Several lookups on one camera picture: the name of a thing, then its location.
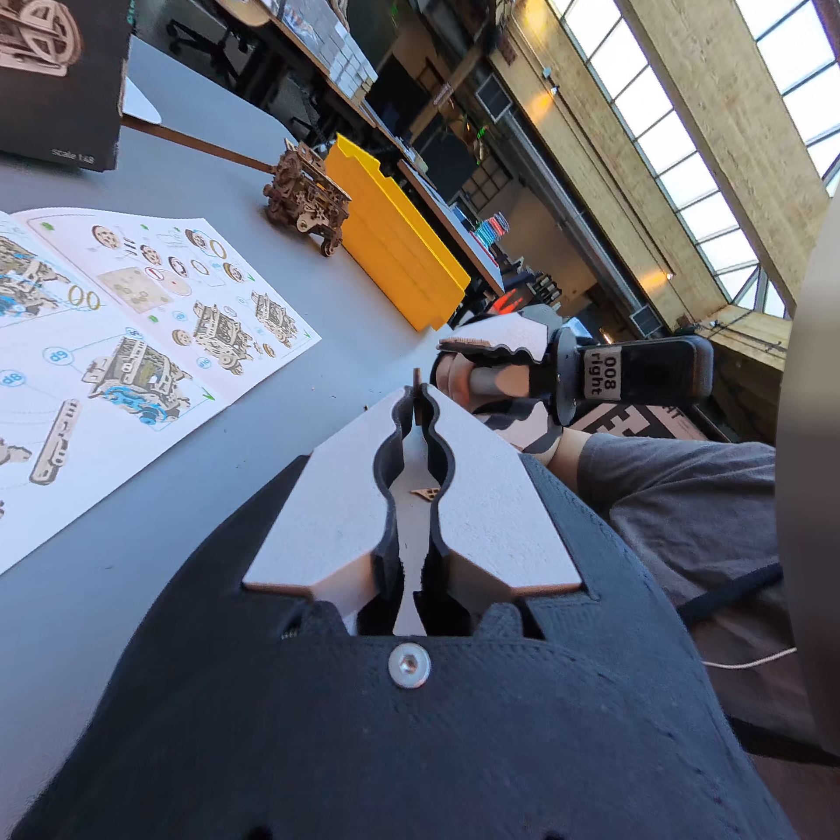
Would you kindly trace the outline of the black office chair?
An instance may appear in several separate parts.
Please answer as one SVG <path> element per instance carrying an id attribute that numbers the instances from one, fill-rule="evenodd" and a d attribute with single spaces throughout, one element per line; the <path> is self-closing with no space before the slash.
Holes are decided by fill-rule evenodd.
<path id="1" fill-rule="evenodd" d="M 228 43 L 233 43 L 241 54 L 247 56 L 250 48 L 249 29 L 218 2 L 191 1 L 190 5 L 201 9 L 223 32 L 218 36 L 203 35 L 182 21 L 171 18 L 164 27 L 169 39 L 168 50 L 174 56 L 180 55 L 182 48 L 205 55 L 209 58 L 211 68 L 220 76 L 226 87 L 235 88 L 241 73 L 229 58 L 227 47 Z"/>

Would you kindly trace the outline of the wooden workbench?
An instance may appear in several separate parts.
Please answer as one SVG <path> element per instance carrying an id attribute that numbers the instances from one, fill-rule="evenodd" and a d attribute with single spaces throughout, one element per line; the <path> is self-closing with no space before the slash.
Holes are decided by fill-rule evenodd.
<path id="1" fill-rule="evenodd" d="M 379 159 L 415 165 L 416 153 L 369 103 L 378 80 L 372 63 L 377 79 L 362 103 L 344 96 L 329 78 L 329 69 L 314 51 L 317 41 L 307 20 L 308 2 L 218 3 L 246 25 L 256 42 L 234 88 L 240 97 L 265 109 L 282 82 L 294 77 L 310 108 L 309 119 L 289 120 L 299 139 L 325 150 L 341 134 Z"/>

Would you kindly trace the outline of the skylight windows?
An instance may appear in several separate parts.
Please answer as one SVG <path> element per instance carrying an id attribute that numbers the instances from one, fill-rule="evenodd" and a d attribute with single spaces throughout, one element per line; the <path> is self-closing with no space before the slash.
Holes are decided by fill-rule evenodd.
<path id="1" fill-rule="evenodd" d="M 838 2 L 549 2 L 726 299 L 776 318 L 838 186 Z"/>

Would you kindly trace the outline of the black model kit box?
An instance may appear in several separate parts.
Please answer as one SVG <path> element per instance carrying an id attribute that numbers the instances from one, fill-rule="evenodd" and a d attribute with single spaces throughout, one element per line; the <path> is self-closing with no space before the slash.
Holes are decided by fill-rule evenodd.
<path id="1" fill-rule="evenodd" d="M 1 151 L 115 169 L 131 1 L 1 2 Z"/>

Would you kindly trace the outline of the white stand base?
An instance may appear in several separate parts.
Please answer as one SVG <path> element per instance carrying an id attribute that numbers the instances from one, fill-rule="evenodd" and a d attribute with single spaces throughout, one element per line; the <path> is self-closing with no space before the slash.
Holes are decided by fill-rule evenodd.
<path id="1" fill-rule="evenodd" d="M 150 125 L 162 125 L 158 109 L 128 77 L 124 79 L 123 83 L 122 116 L 131 117 Z"/>

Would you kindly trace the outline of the yellow plastic bin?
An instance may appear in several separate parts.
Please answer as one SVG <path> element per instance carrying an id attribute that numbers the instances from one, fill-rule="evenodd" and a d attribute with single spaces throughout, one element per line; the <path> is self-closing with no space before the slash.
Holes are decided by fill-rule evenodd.
<path id="1" fill-rule="evenodd" d="M 325 163 L 351 197 L 343 247 L 416 331 L 440 329 L 462 302 L 468 273 L 372 155 L 338 134 Z"/>

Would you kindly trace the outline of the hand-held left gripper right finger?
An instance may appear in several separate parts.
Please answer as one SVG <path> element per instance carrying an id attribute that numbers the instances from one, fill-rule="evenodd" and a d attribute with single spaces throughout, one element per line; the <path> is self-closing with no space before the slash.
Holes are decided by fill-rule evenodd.
<path id="1" fill-rule="evenodd" d="M 423 385 L 423 437 L 438 485 L 423 564 L 426 632 L 471 632 L 495 604 L 581 590 L 529 456 L 430 384 Z"/>

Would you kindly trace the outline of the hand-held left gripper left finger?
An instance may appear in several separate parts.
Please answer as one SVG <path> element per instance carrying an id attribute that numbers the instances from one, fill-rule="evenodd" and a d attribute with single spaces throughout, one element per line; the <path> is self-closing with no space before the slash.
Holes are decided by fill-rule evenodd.
<path id="1" fill-rule="evenodd" d="M 413 388 L 398 388 L 311 452 L 244 588 L 329 602 L 351 634 L 393 630 L 405 572 L 391 487 L 413 407 Z"/>

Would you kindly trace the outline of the assembled wooden model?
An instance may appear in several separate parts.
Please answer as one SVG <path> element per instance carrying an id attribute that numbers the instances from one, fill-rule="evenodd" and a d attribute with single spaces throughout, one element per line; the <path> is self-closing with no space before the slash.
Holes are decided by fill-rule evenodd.
<path id="1" fill-rule="evenodd" d="M 263 189 L 266 215 L 273 224 L 322 237 L 320 250 L 331 257 L 343 242 L 351 197 L 326 171 L 324 160 L 305 143 L 285 140 L 286 149 Z"/>

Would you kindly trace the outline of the person's right hand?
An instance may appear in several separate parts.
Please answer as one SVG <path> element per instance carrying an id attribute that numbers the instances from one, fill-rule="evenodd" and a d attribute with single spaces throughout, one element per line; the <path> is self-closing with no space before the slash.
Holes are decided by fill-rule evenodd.
<path id="1" fill-rule="evenodd" d="M 473 413 L 476 402 L 471 394 L 469 378 L 474 368 L 475 365 L 462 353 L 442 352 L 435 361 L 429 381 L 453 402 Z"/>

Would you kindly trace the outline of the illustrated instruction booklet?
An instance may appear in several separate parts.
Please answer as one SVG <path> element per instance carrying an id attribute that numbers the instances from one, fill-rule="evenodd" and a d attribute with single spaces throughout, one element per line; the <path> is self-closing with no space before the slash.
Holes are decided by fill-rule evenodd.
<path id="1" fill-rule="evenodd" d="M 320 341 L 205 218 L 2 213 L 1 568 Z"/>

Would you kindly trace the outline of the grey desk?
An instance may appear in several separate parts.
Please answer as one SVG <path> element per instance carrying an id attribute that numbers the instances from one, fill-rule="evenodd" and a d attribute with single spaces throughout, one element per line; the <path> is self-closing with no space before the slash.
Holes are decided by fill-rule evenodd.
<path id="1" fill-rule="evenodd" d="M 382 396 L 428 375 L 417 332 L 341 251 L 323 258 L 263 217 L 267 177 L 124 127 L 114 171 L 2 157 L 2 209 L 203 217 L 321 341 L 2 575 L 1 831 L 83 733 L 119 658 L 183 562 L 241 504 Z"/>

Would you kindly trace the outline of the person's right forearm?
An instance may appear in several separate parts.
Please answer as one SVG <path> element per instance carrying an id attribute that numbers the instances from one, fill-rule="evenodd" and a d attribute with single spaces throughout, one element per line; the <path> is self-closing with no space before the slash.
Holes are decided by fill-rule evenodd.
<path id="1" fill-rule="evenodd" d="M 775 449 L 563 432 L 550 470 L 682 605 L 775 566 Z"/>

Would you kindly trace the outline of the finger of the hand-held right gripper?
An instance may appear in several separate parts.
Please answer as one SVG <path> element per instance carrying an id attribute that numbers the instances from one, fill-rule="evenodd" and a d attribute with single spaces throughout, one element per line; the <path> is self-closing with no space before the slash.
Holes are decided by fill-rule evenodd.
<path id="1" fill-rule="evenodd" d="M 475 398 L 528 398 L 529 367 L 525 364 L 477 366 L 469 373 Z"/>
<path id="2" fill-rule="evenodd" d="M 557 313 L 505 313 L 475 318 L 441 339 L 437 363 L 462 354 L 478 366 L 509 362 L 543 364 L 560 332 Z"/>

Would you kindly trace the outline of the stack of small white boxes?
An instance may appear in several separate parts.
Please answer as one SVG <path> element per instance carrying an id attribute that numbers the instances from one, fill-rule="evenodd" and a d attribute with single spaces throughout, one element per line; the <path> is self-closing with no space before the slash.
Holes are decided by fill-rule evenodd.
<path id="1" fill-rule="evenodd" d="M 317 41 L 315 53 L 329 78 L 354 103 L 365 100 L 377 76 L 350 32 L 346 1 L 310 1 L 307 20 Z"/>

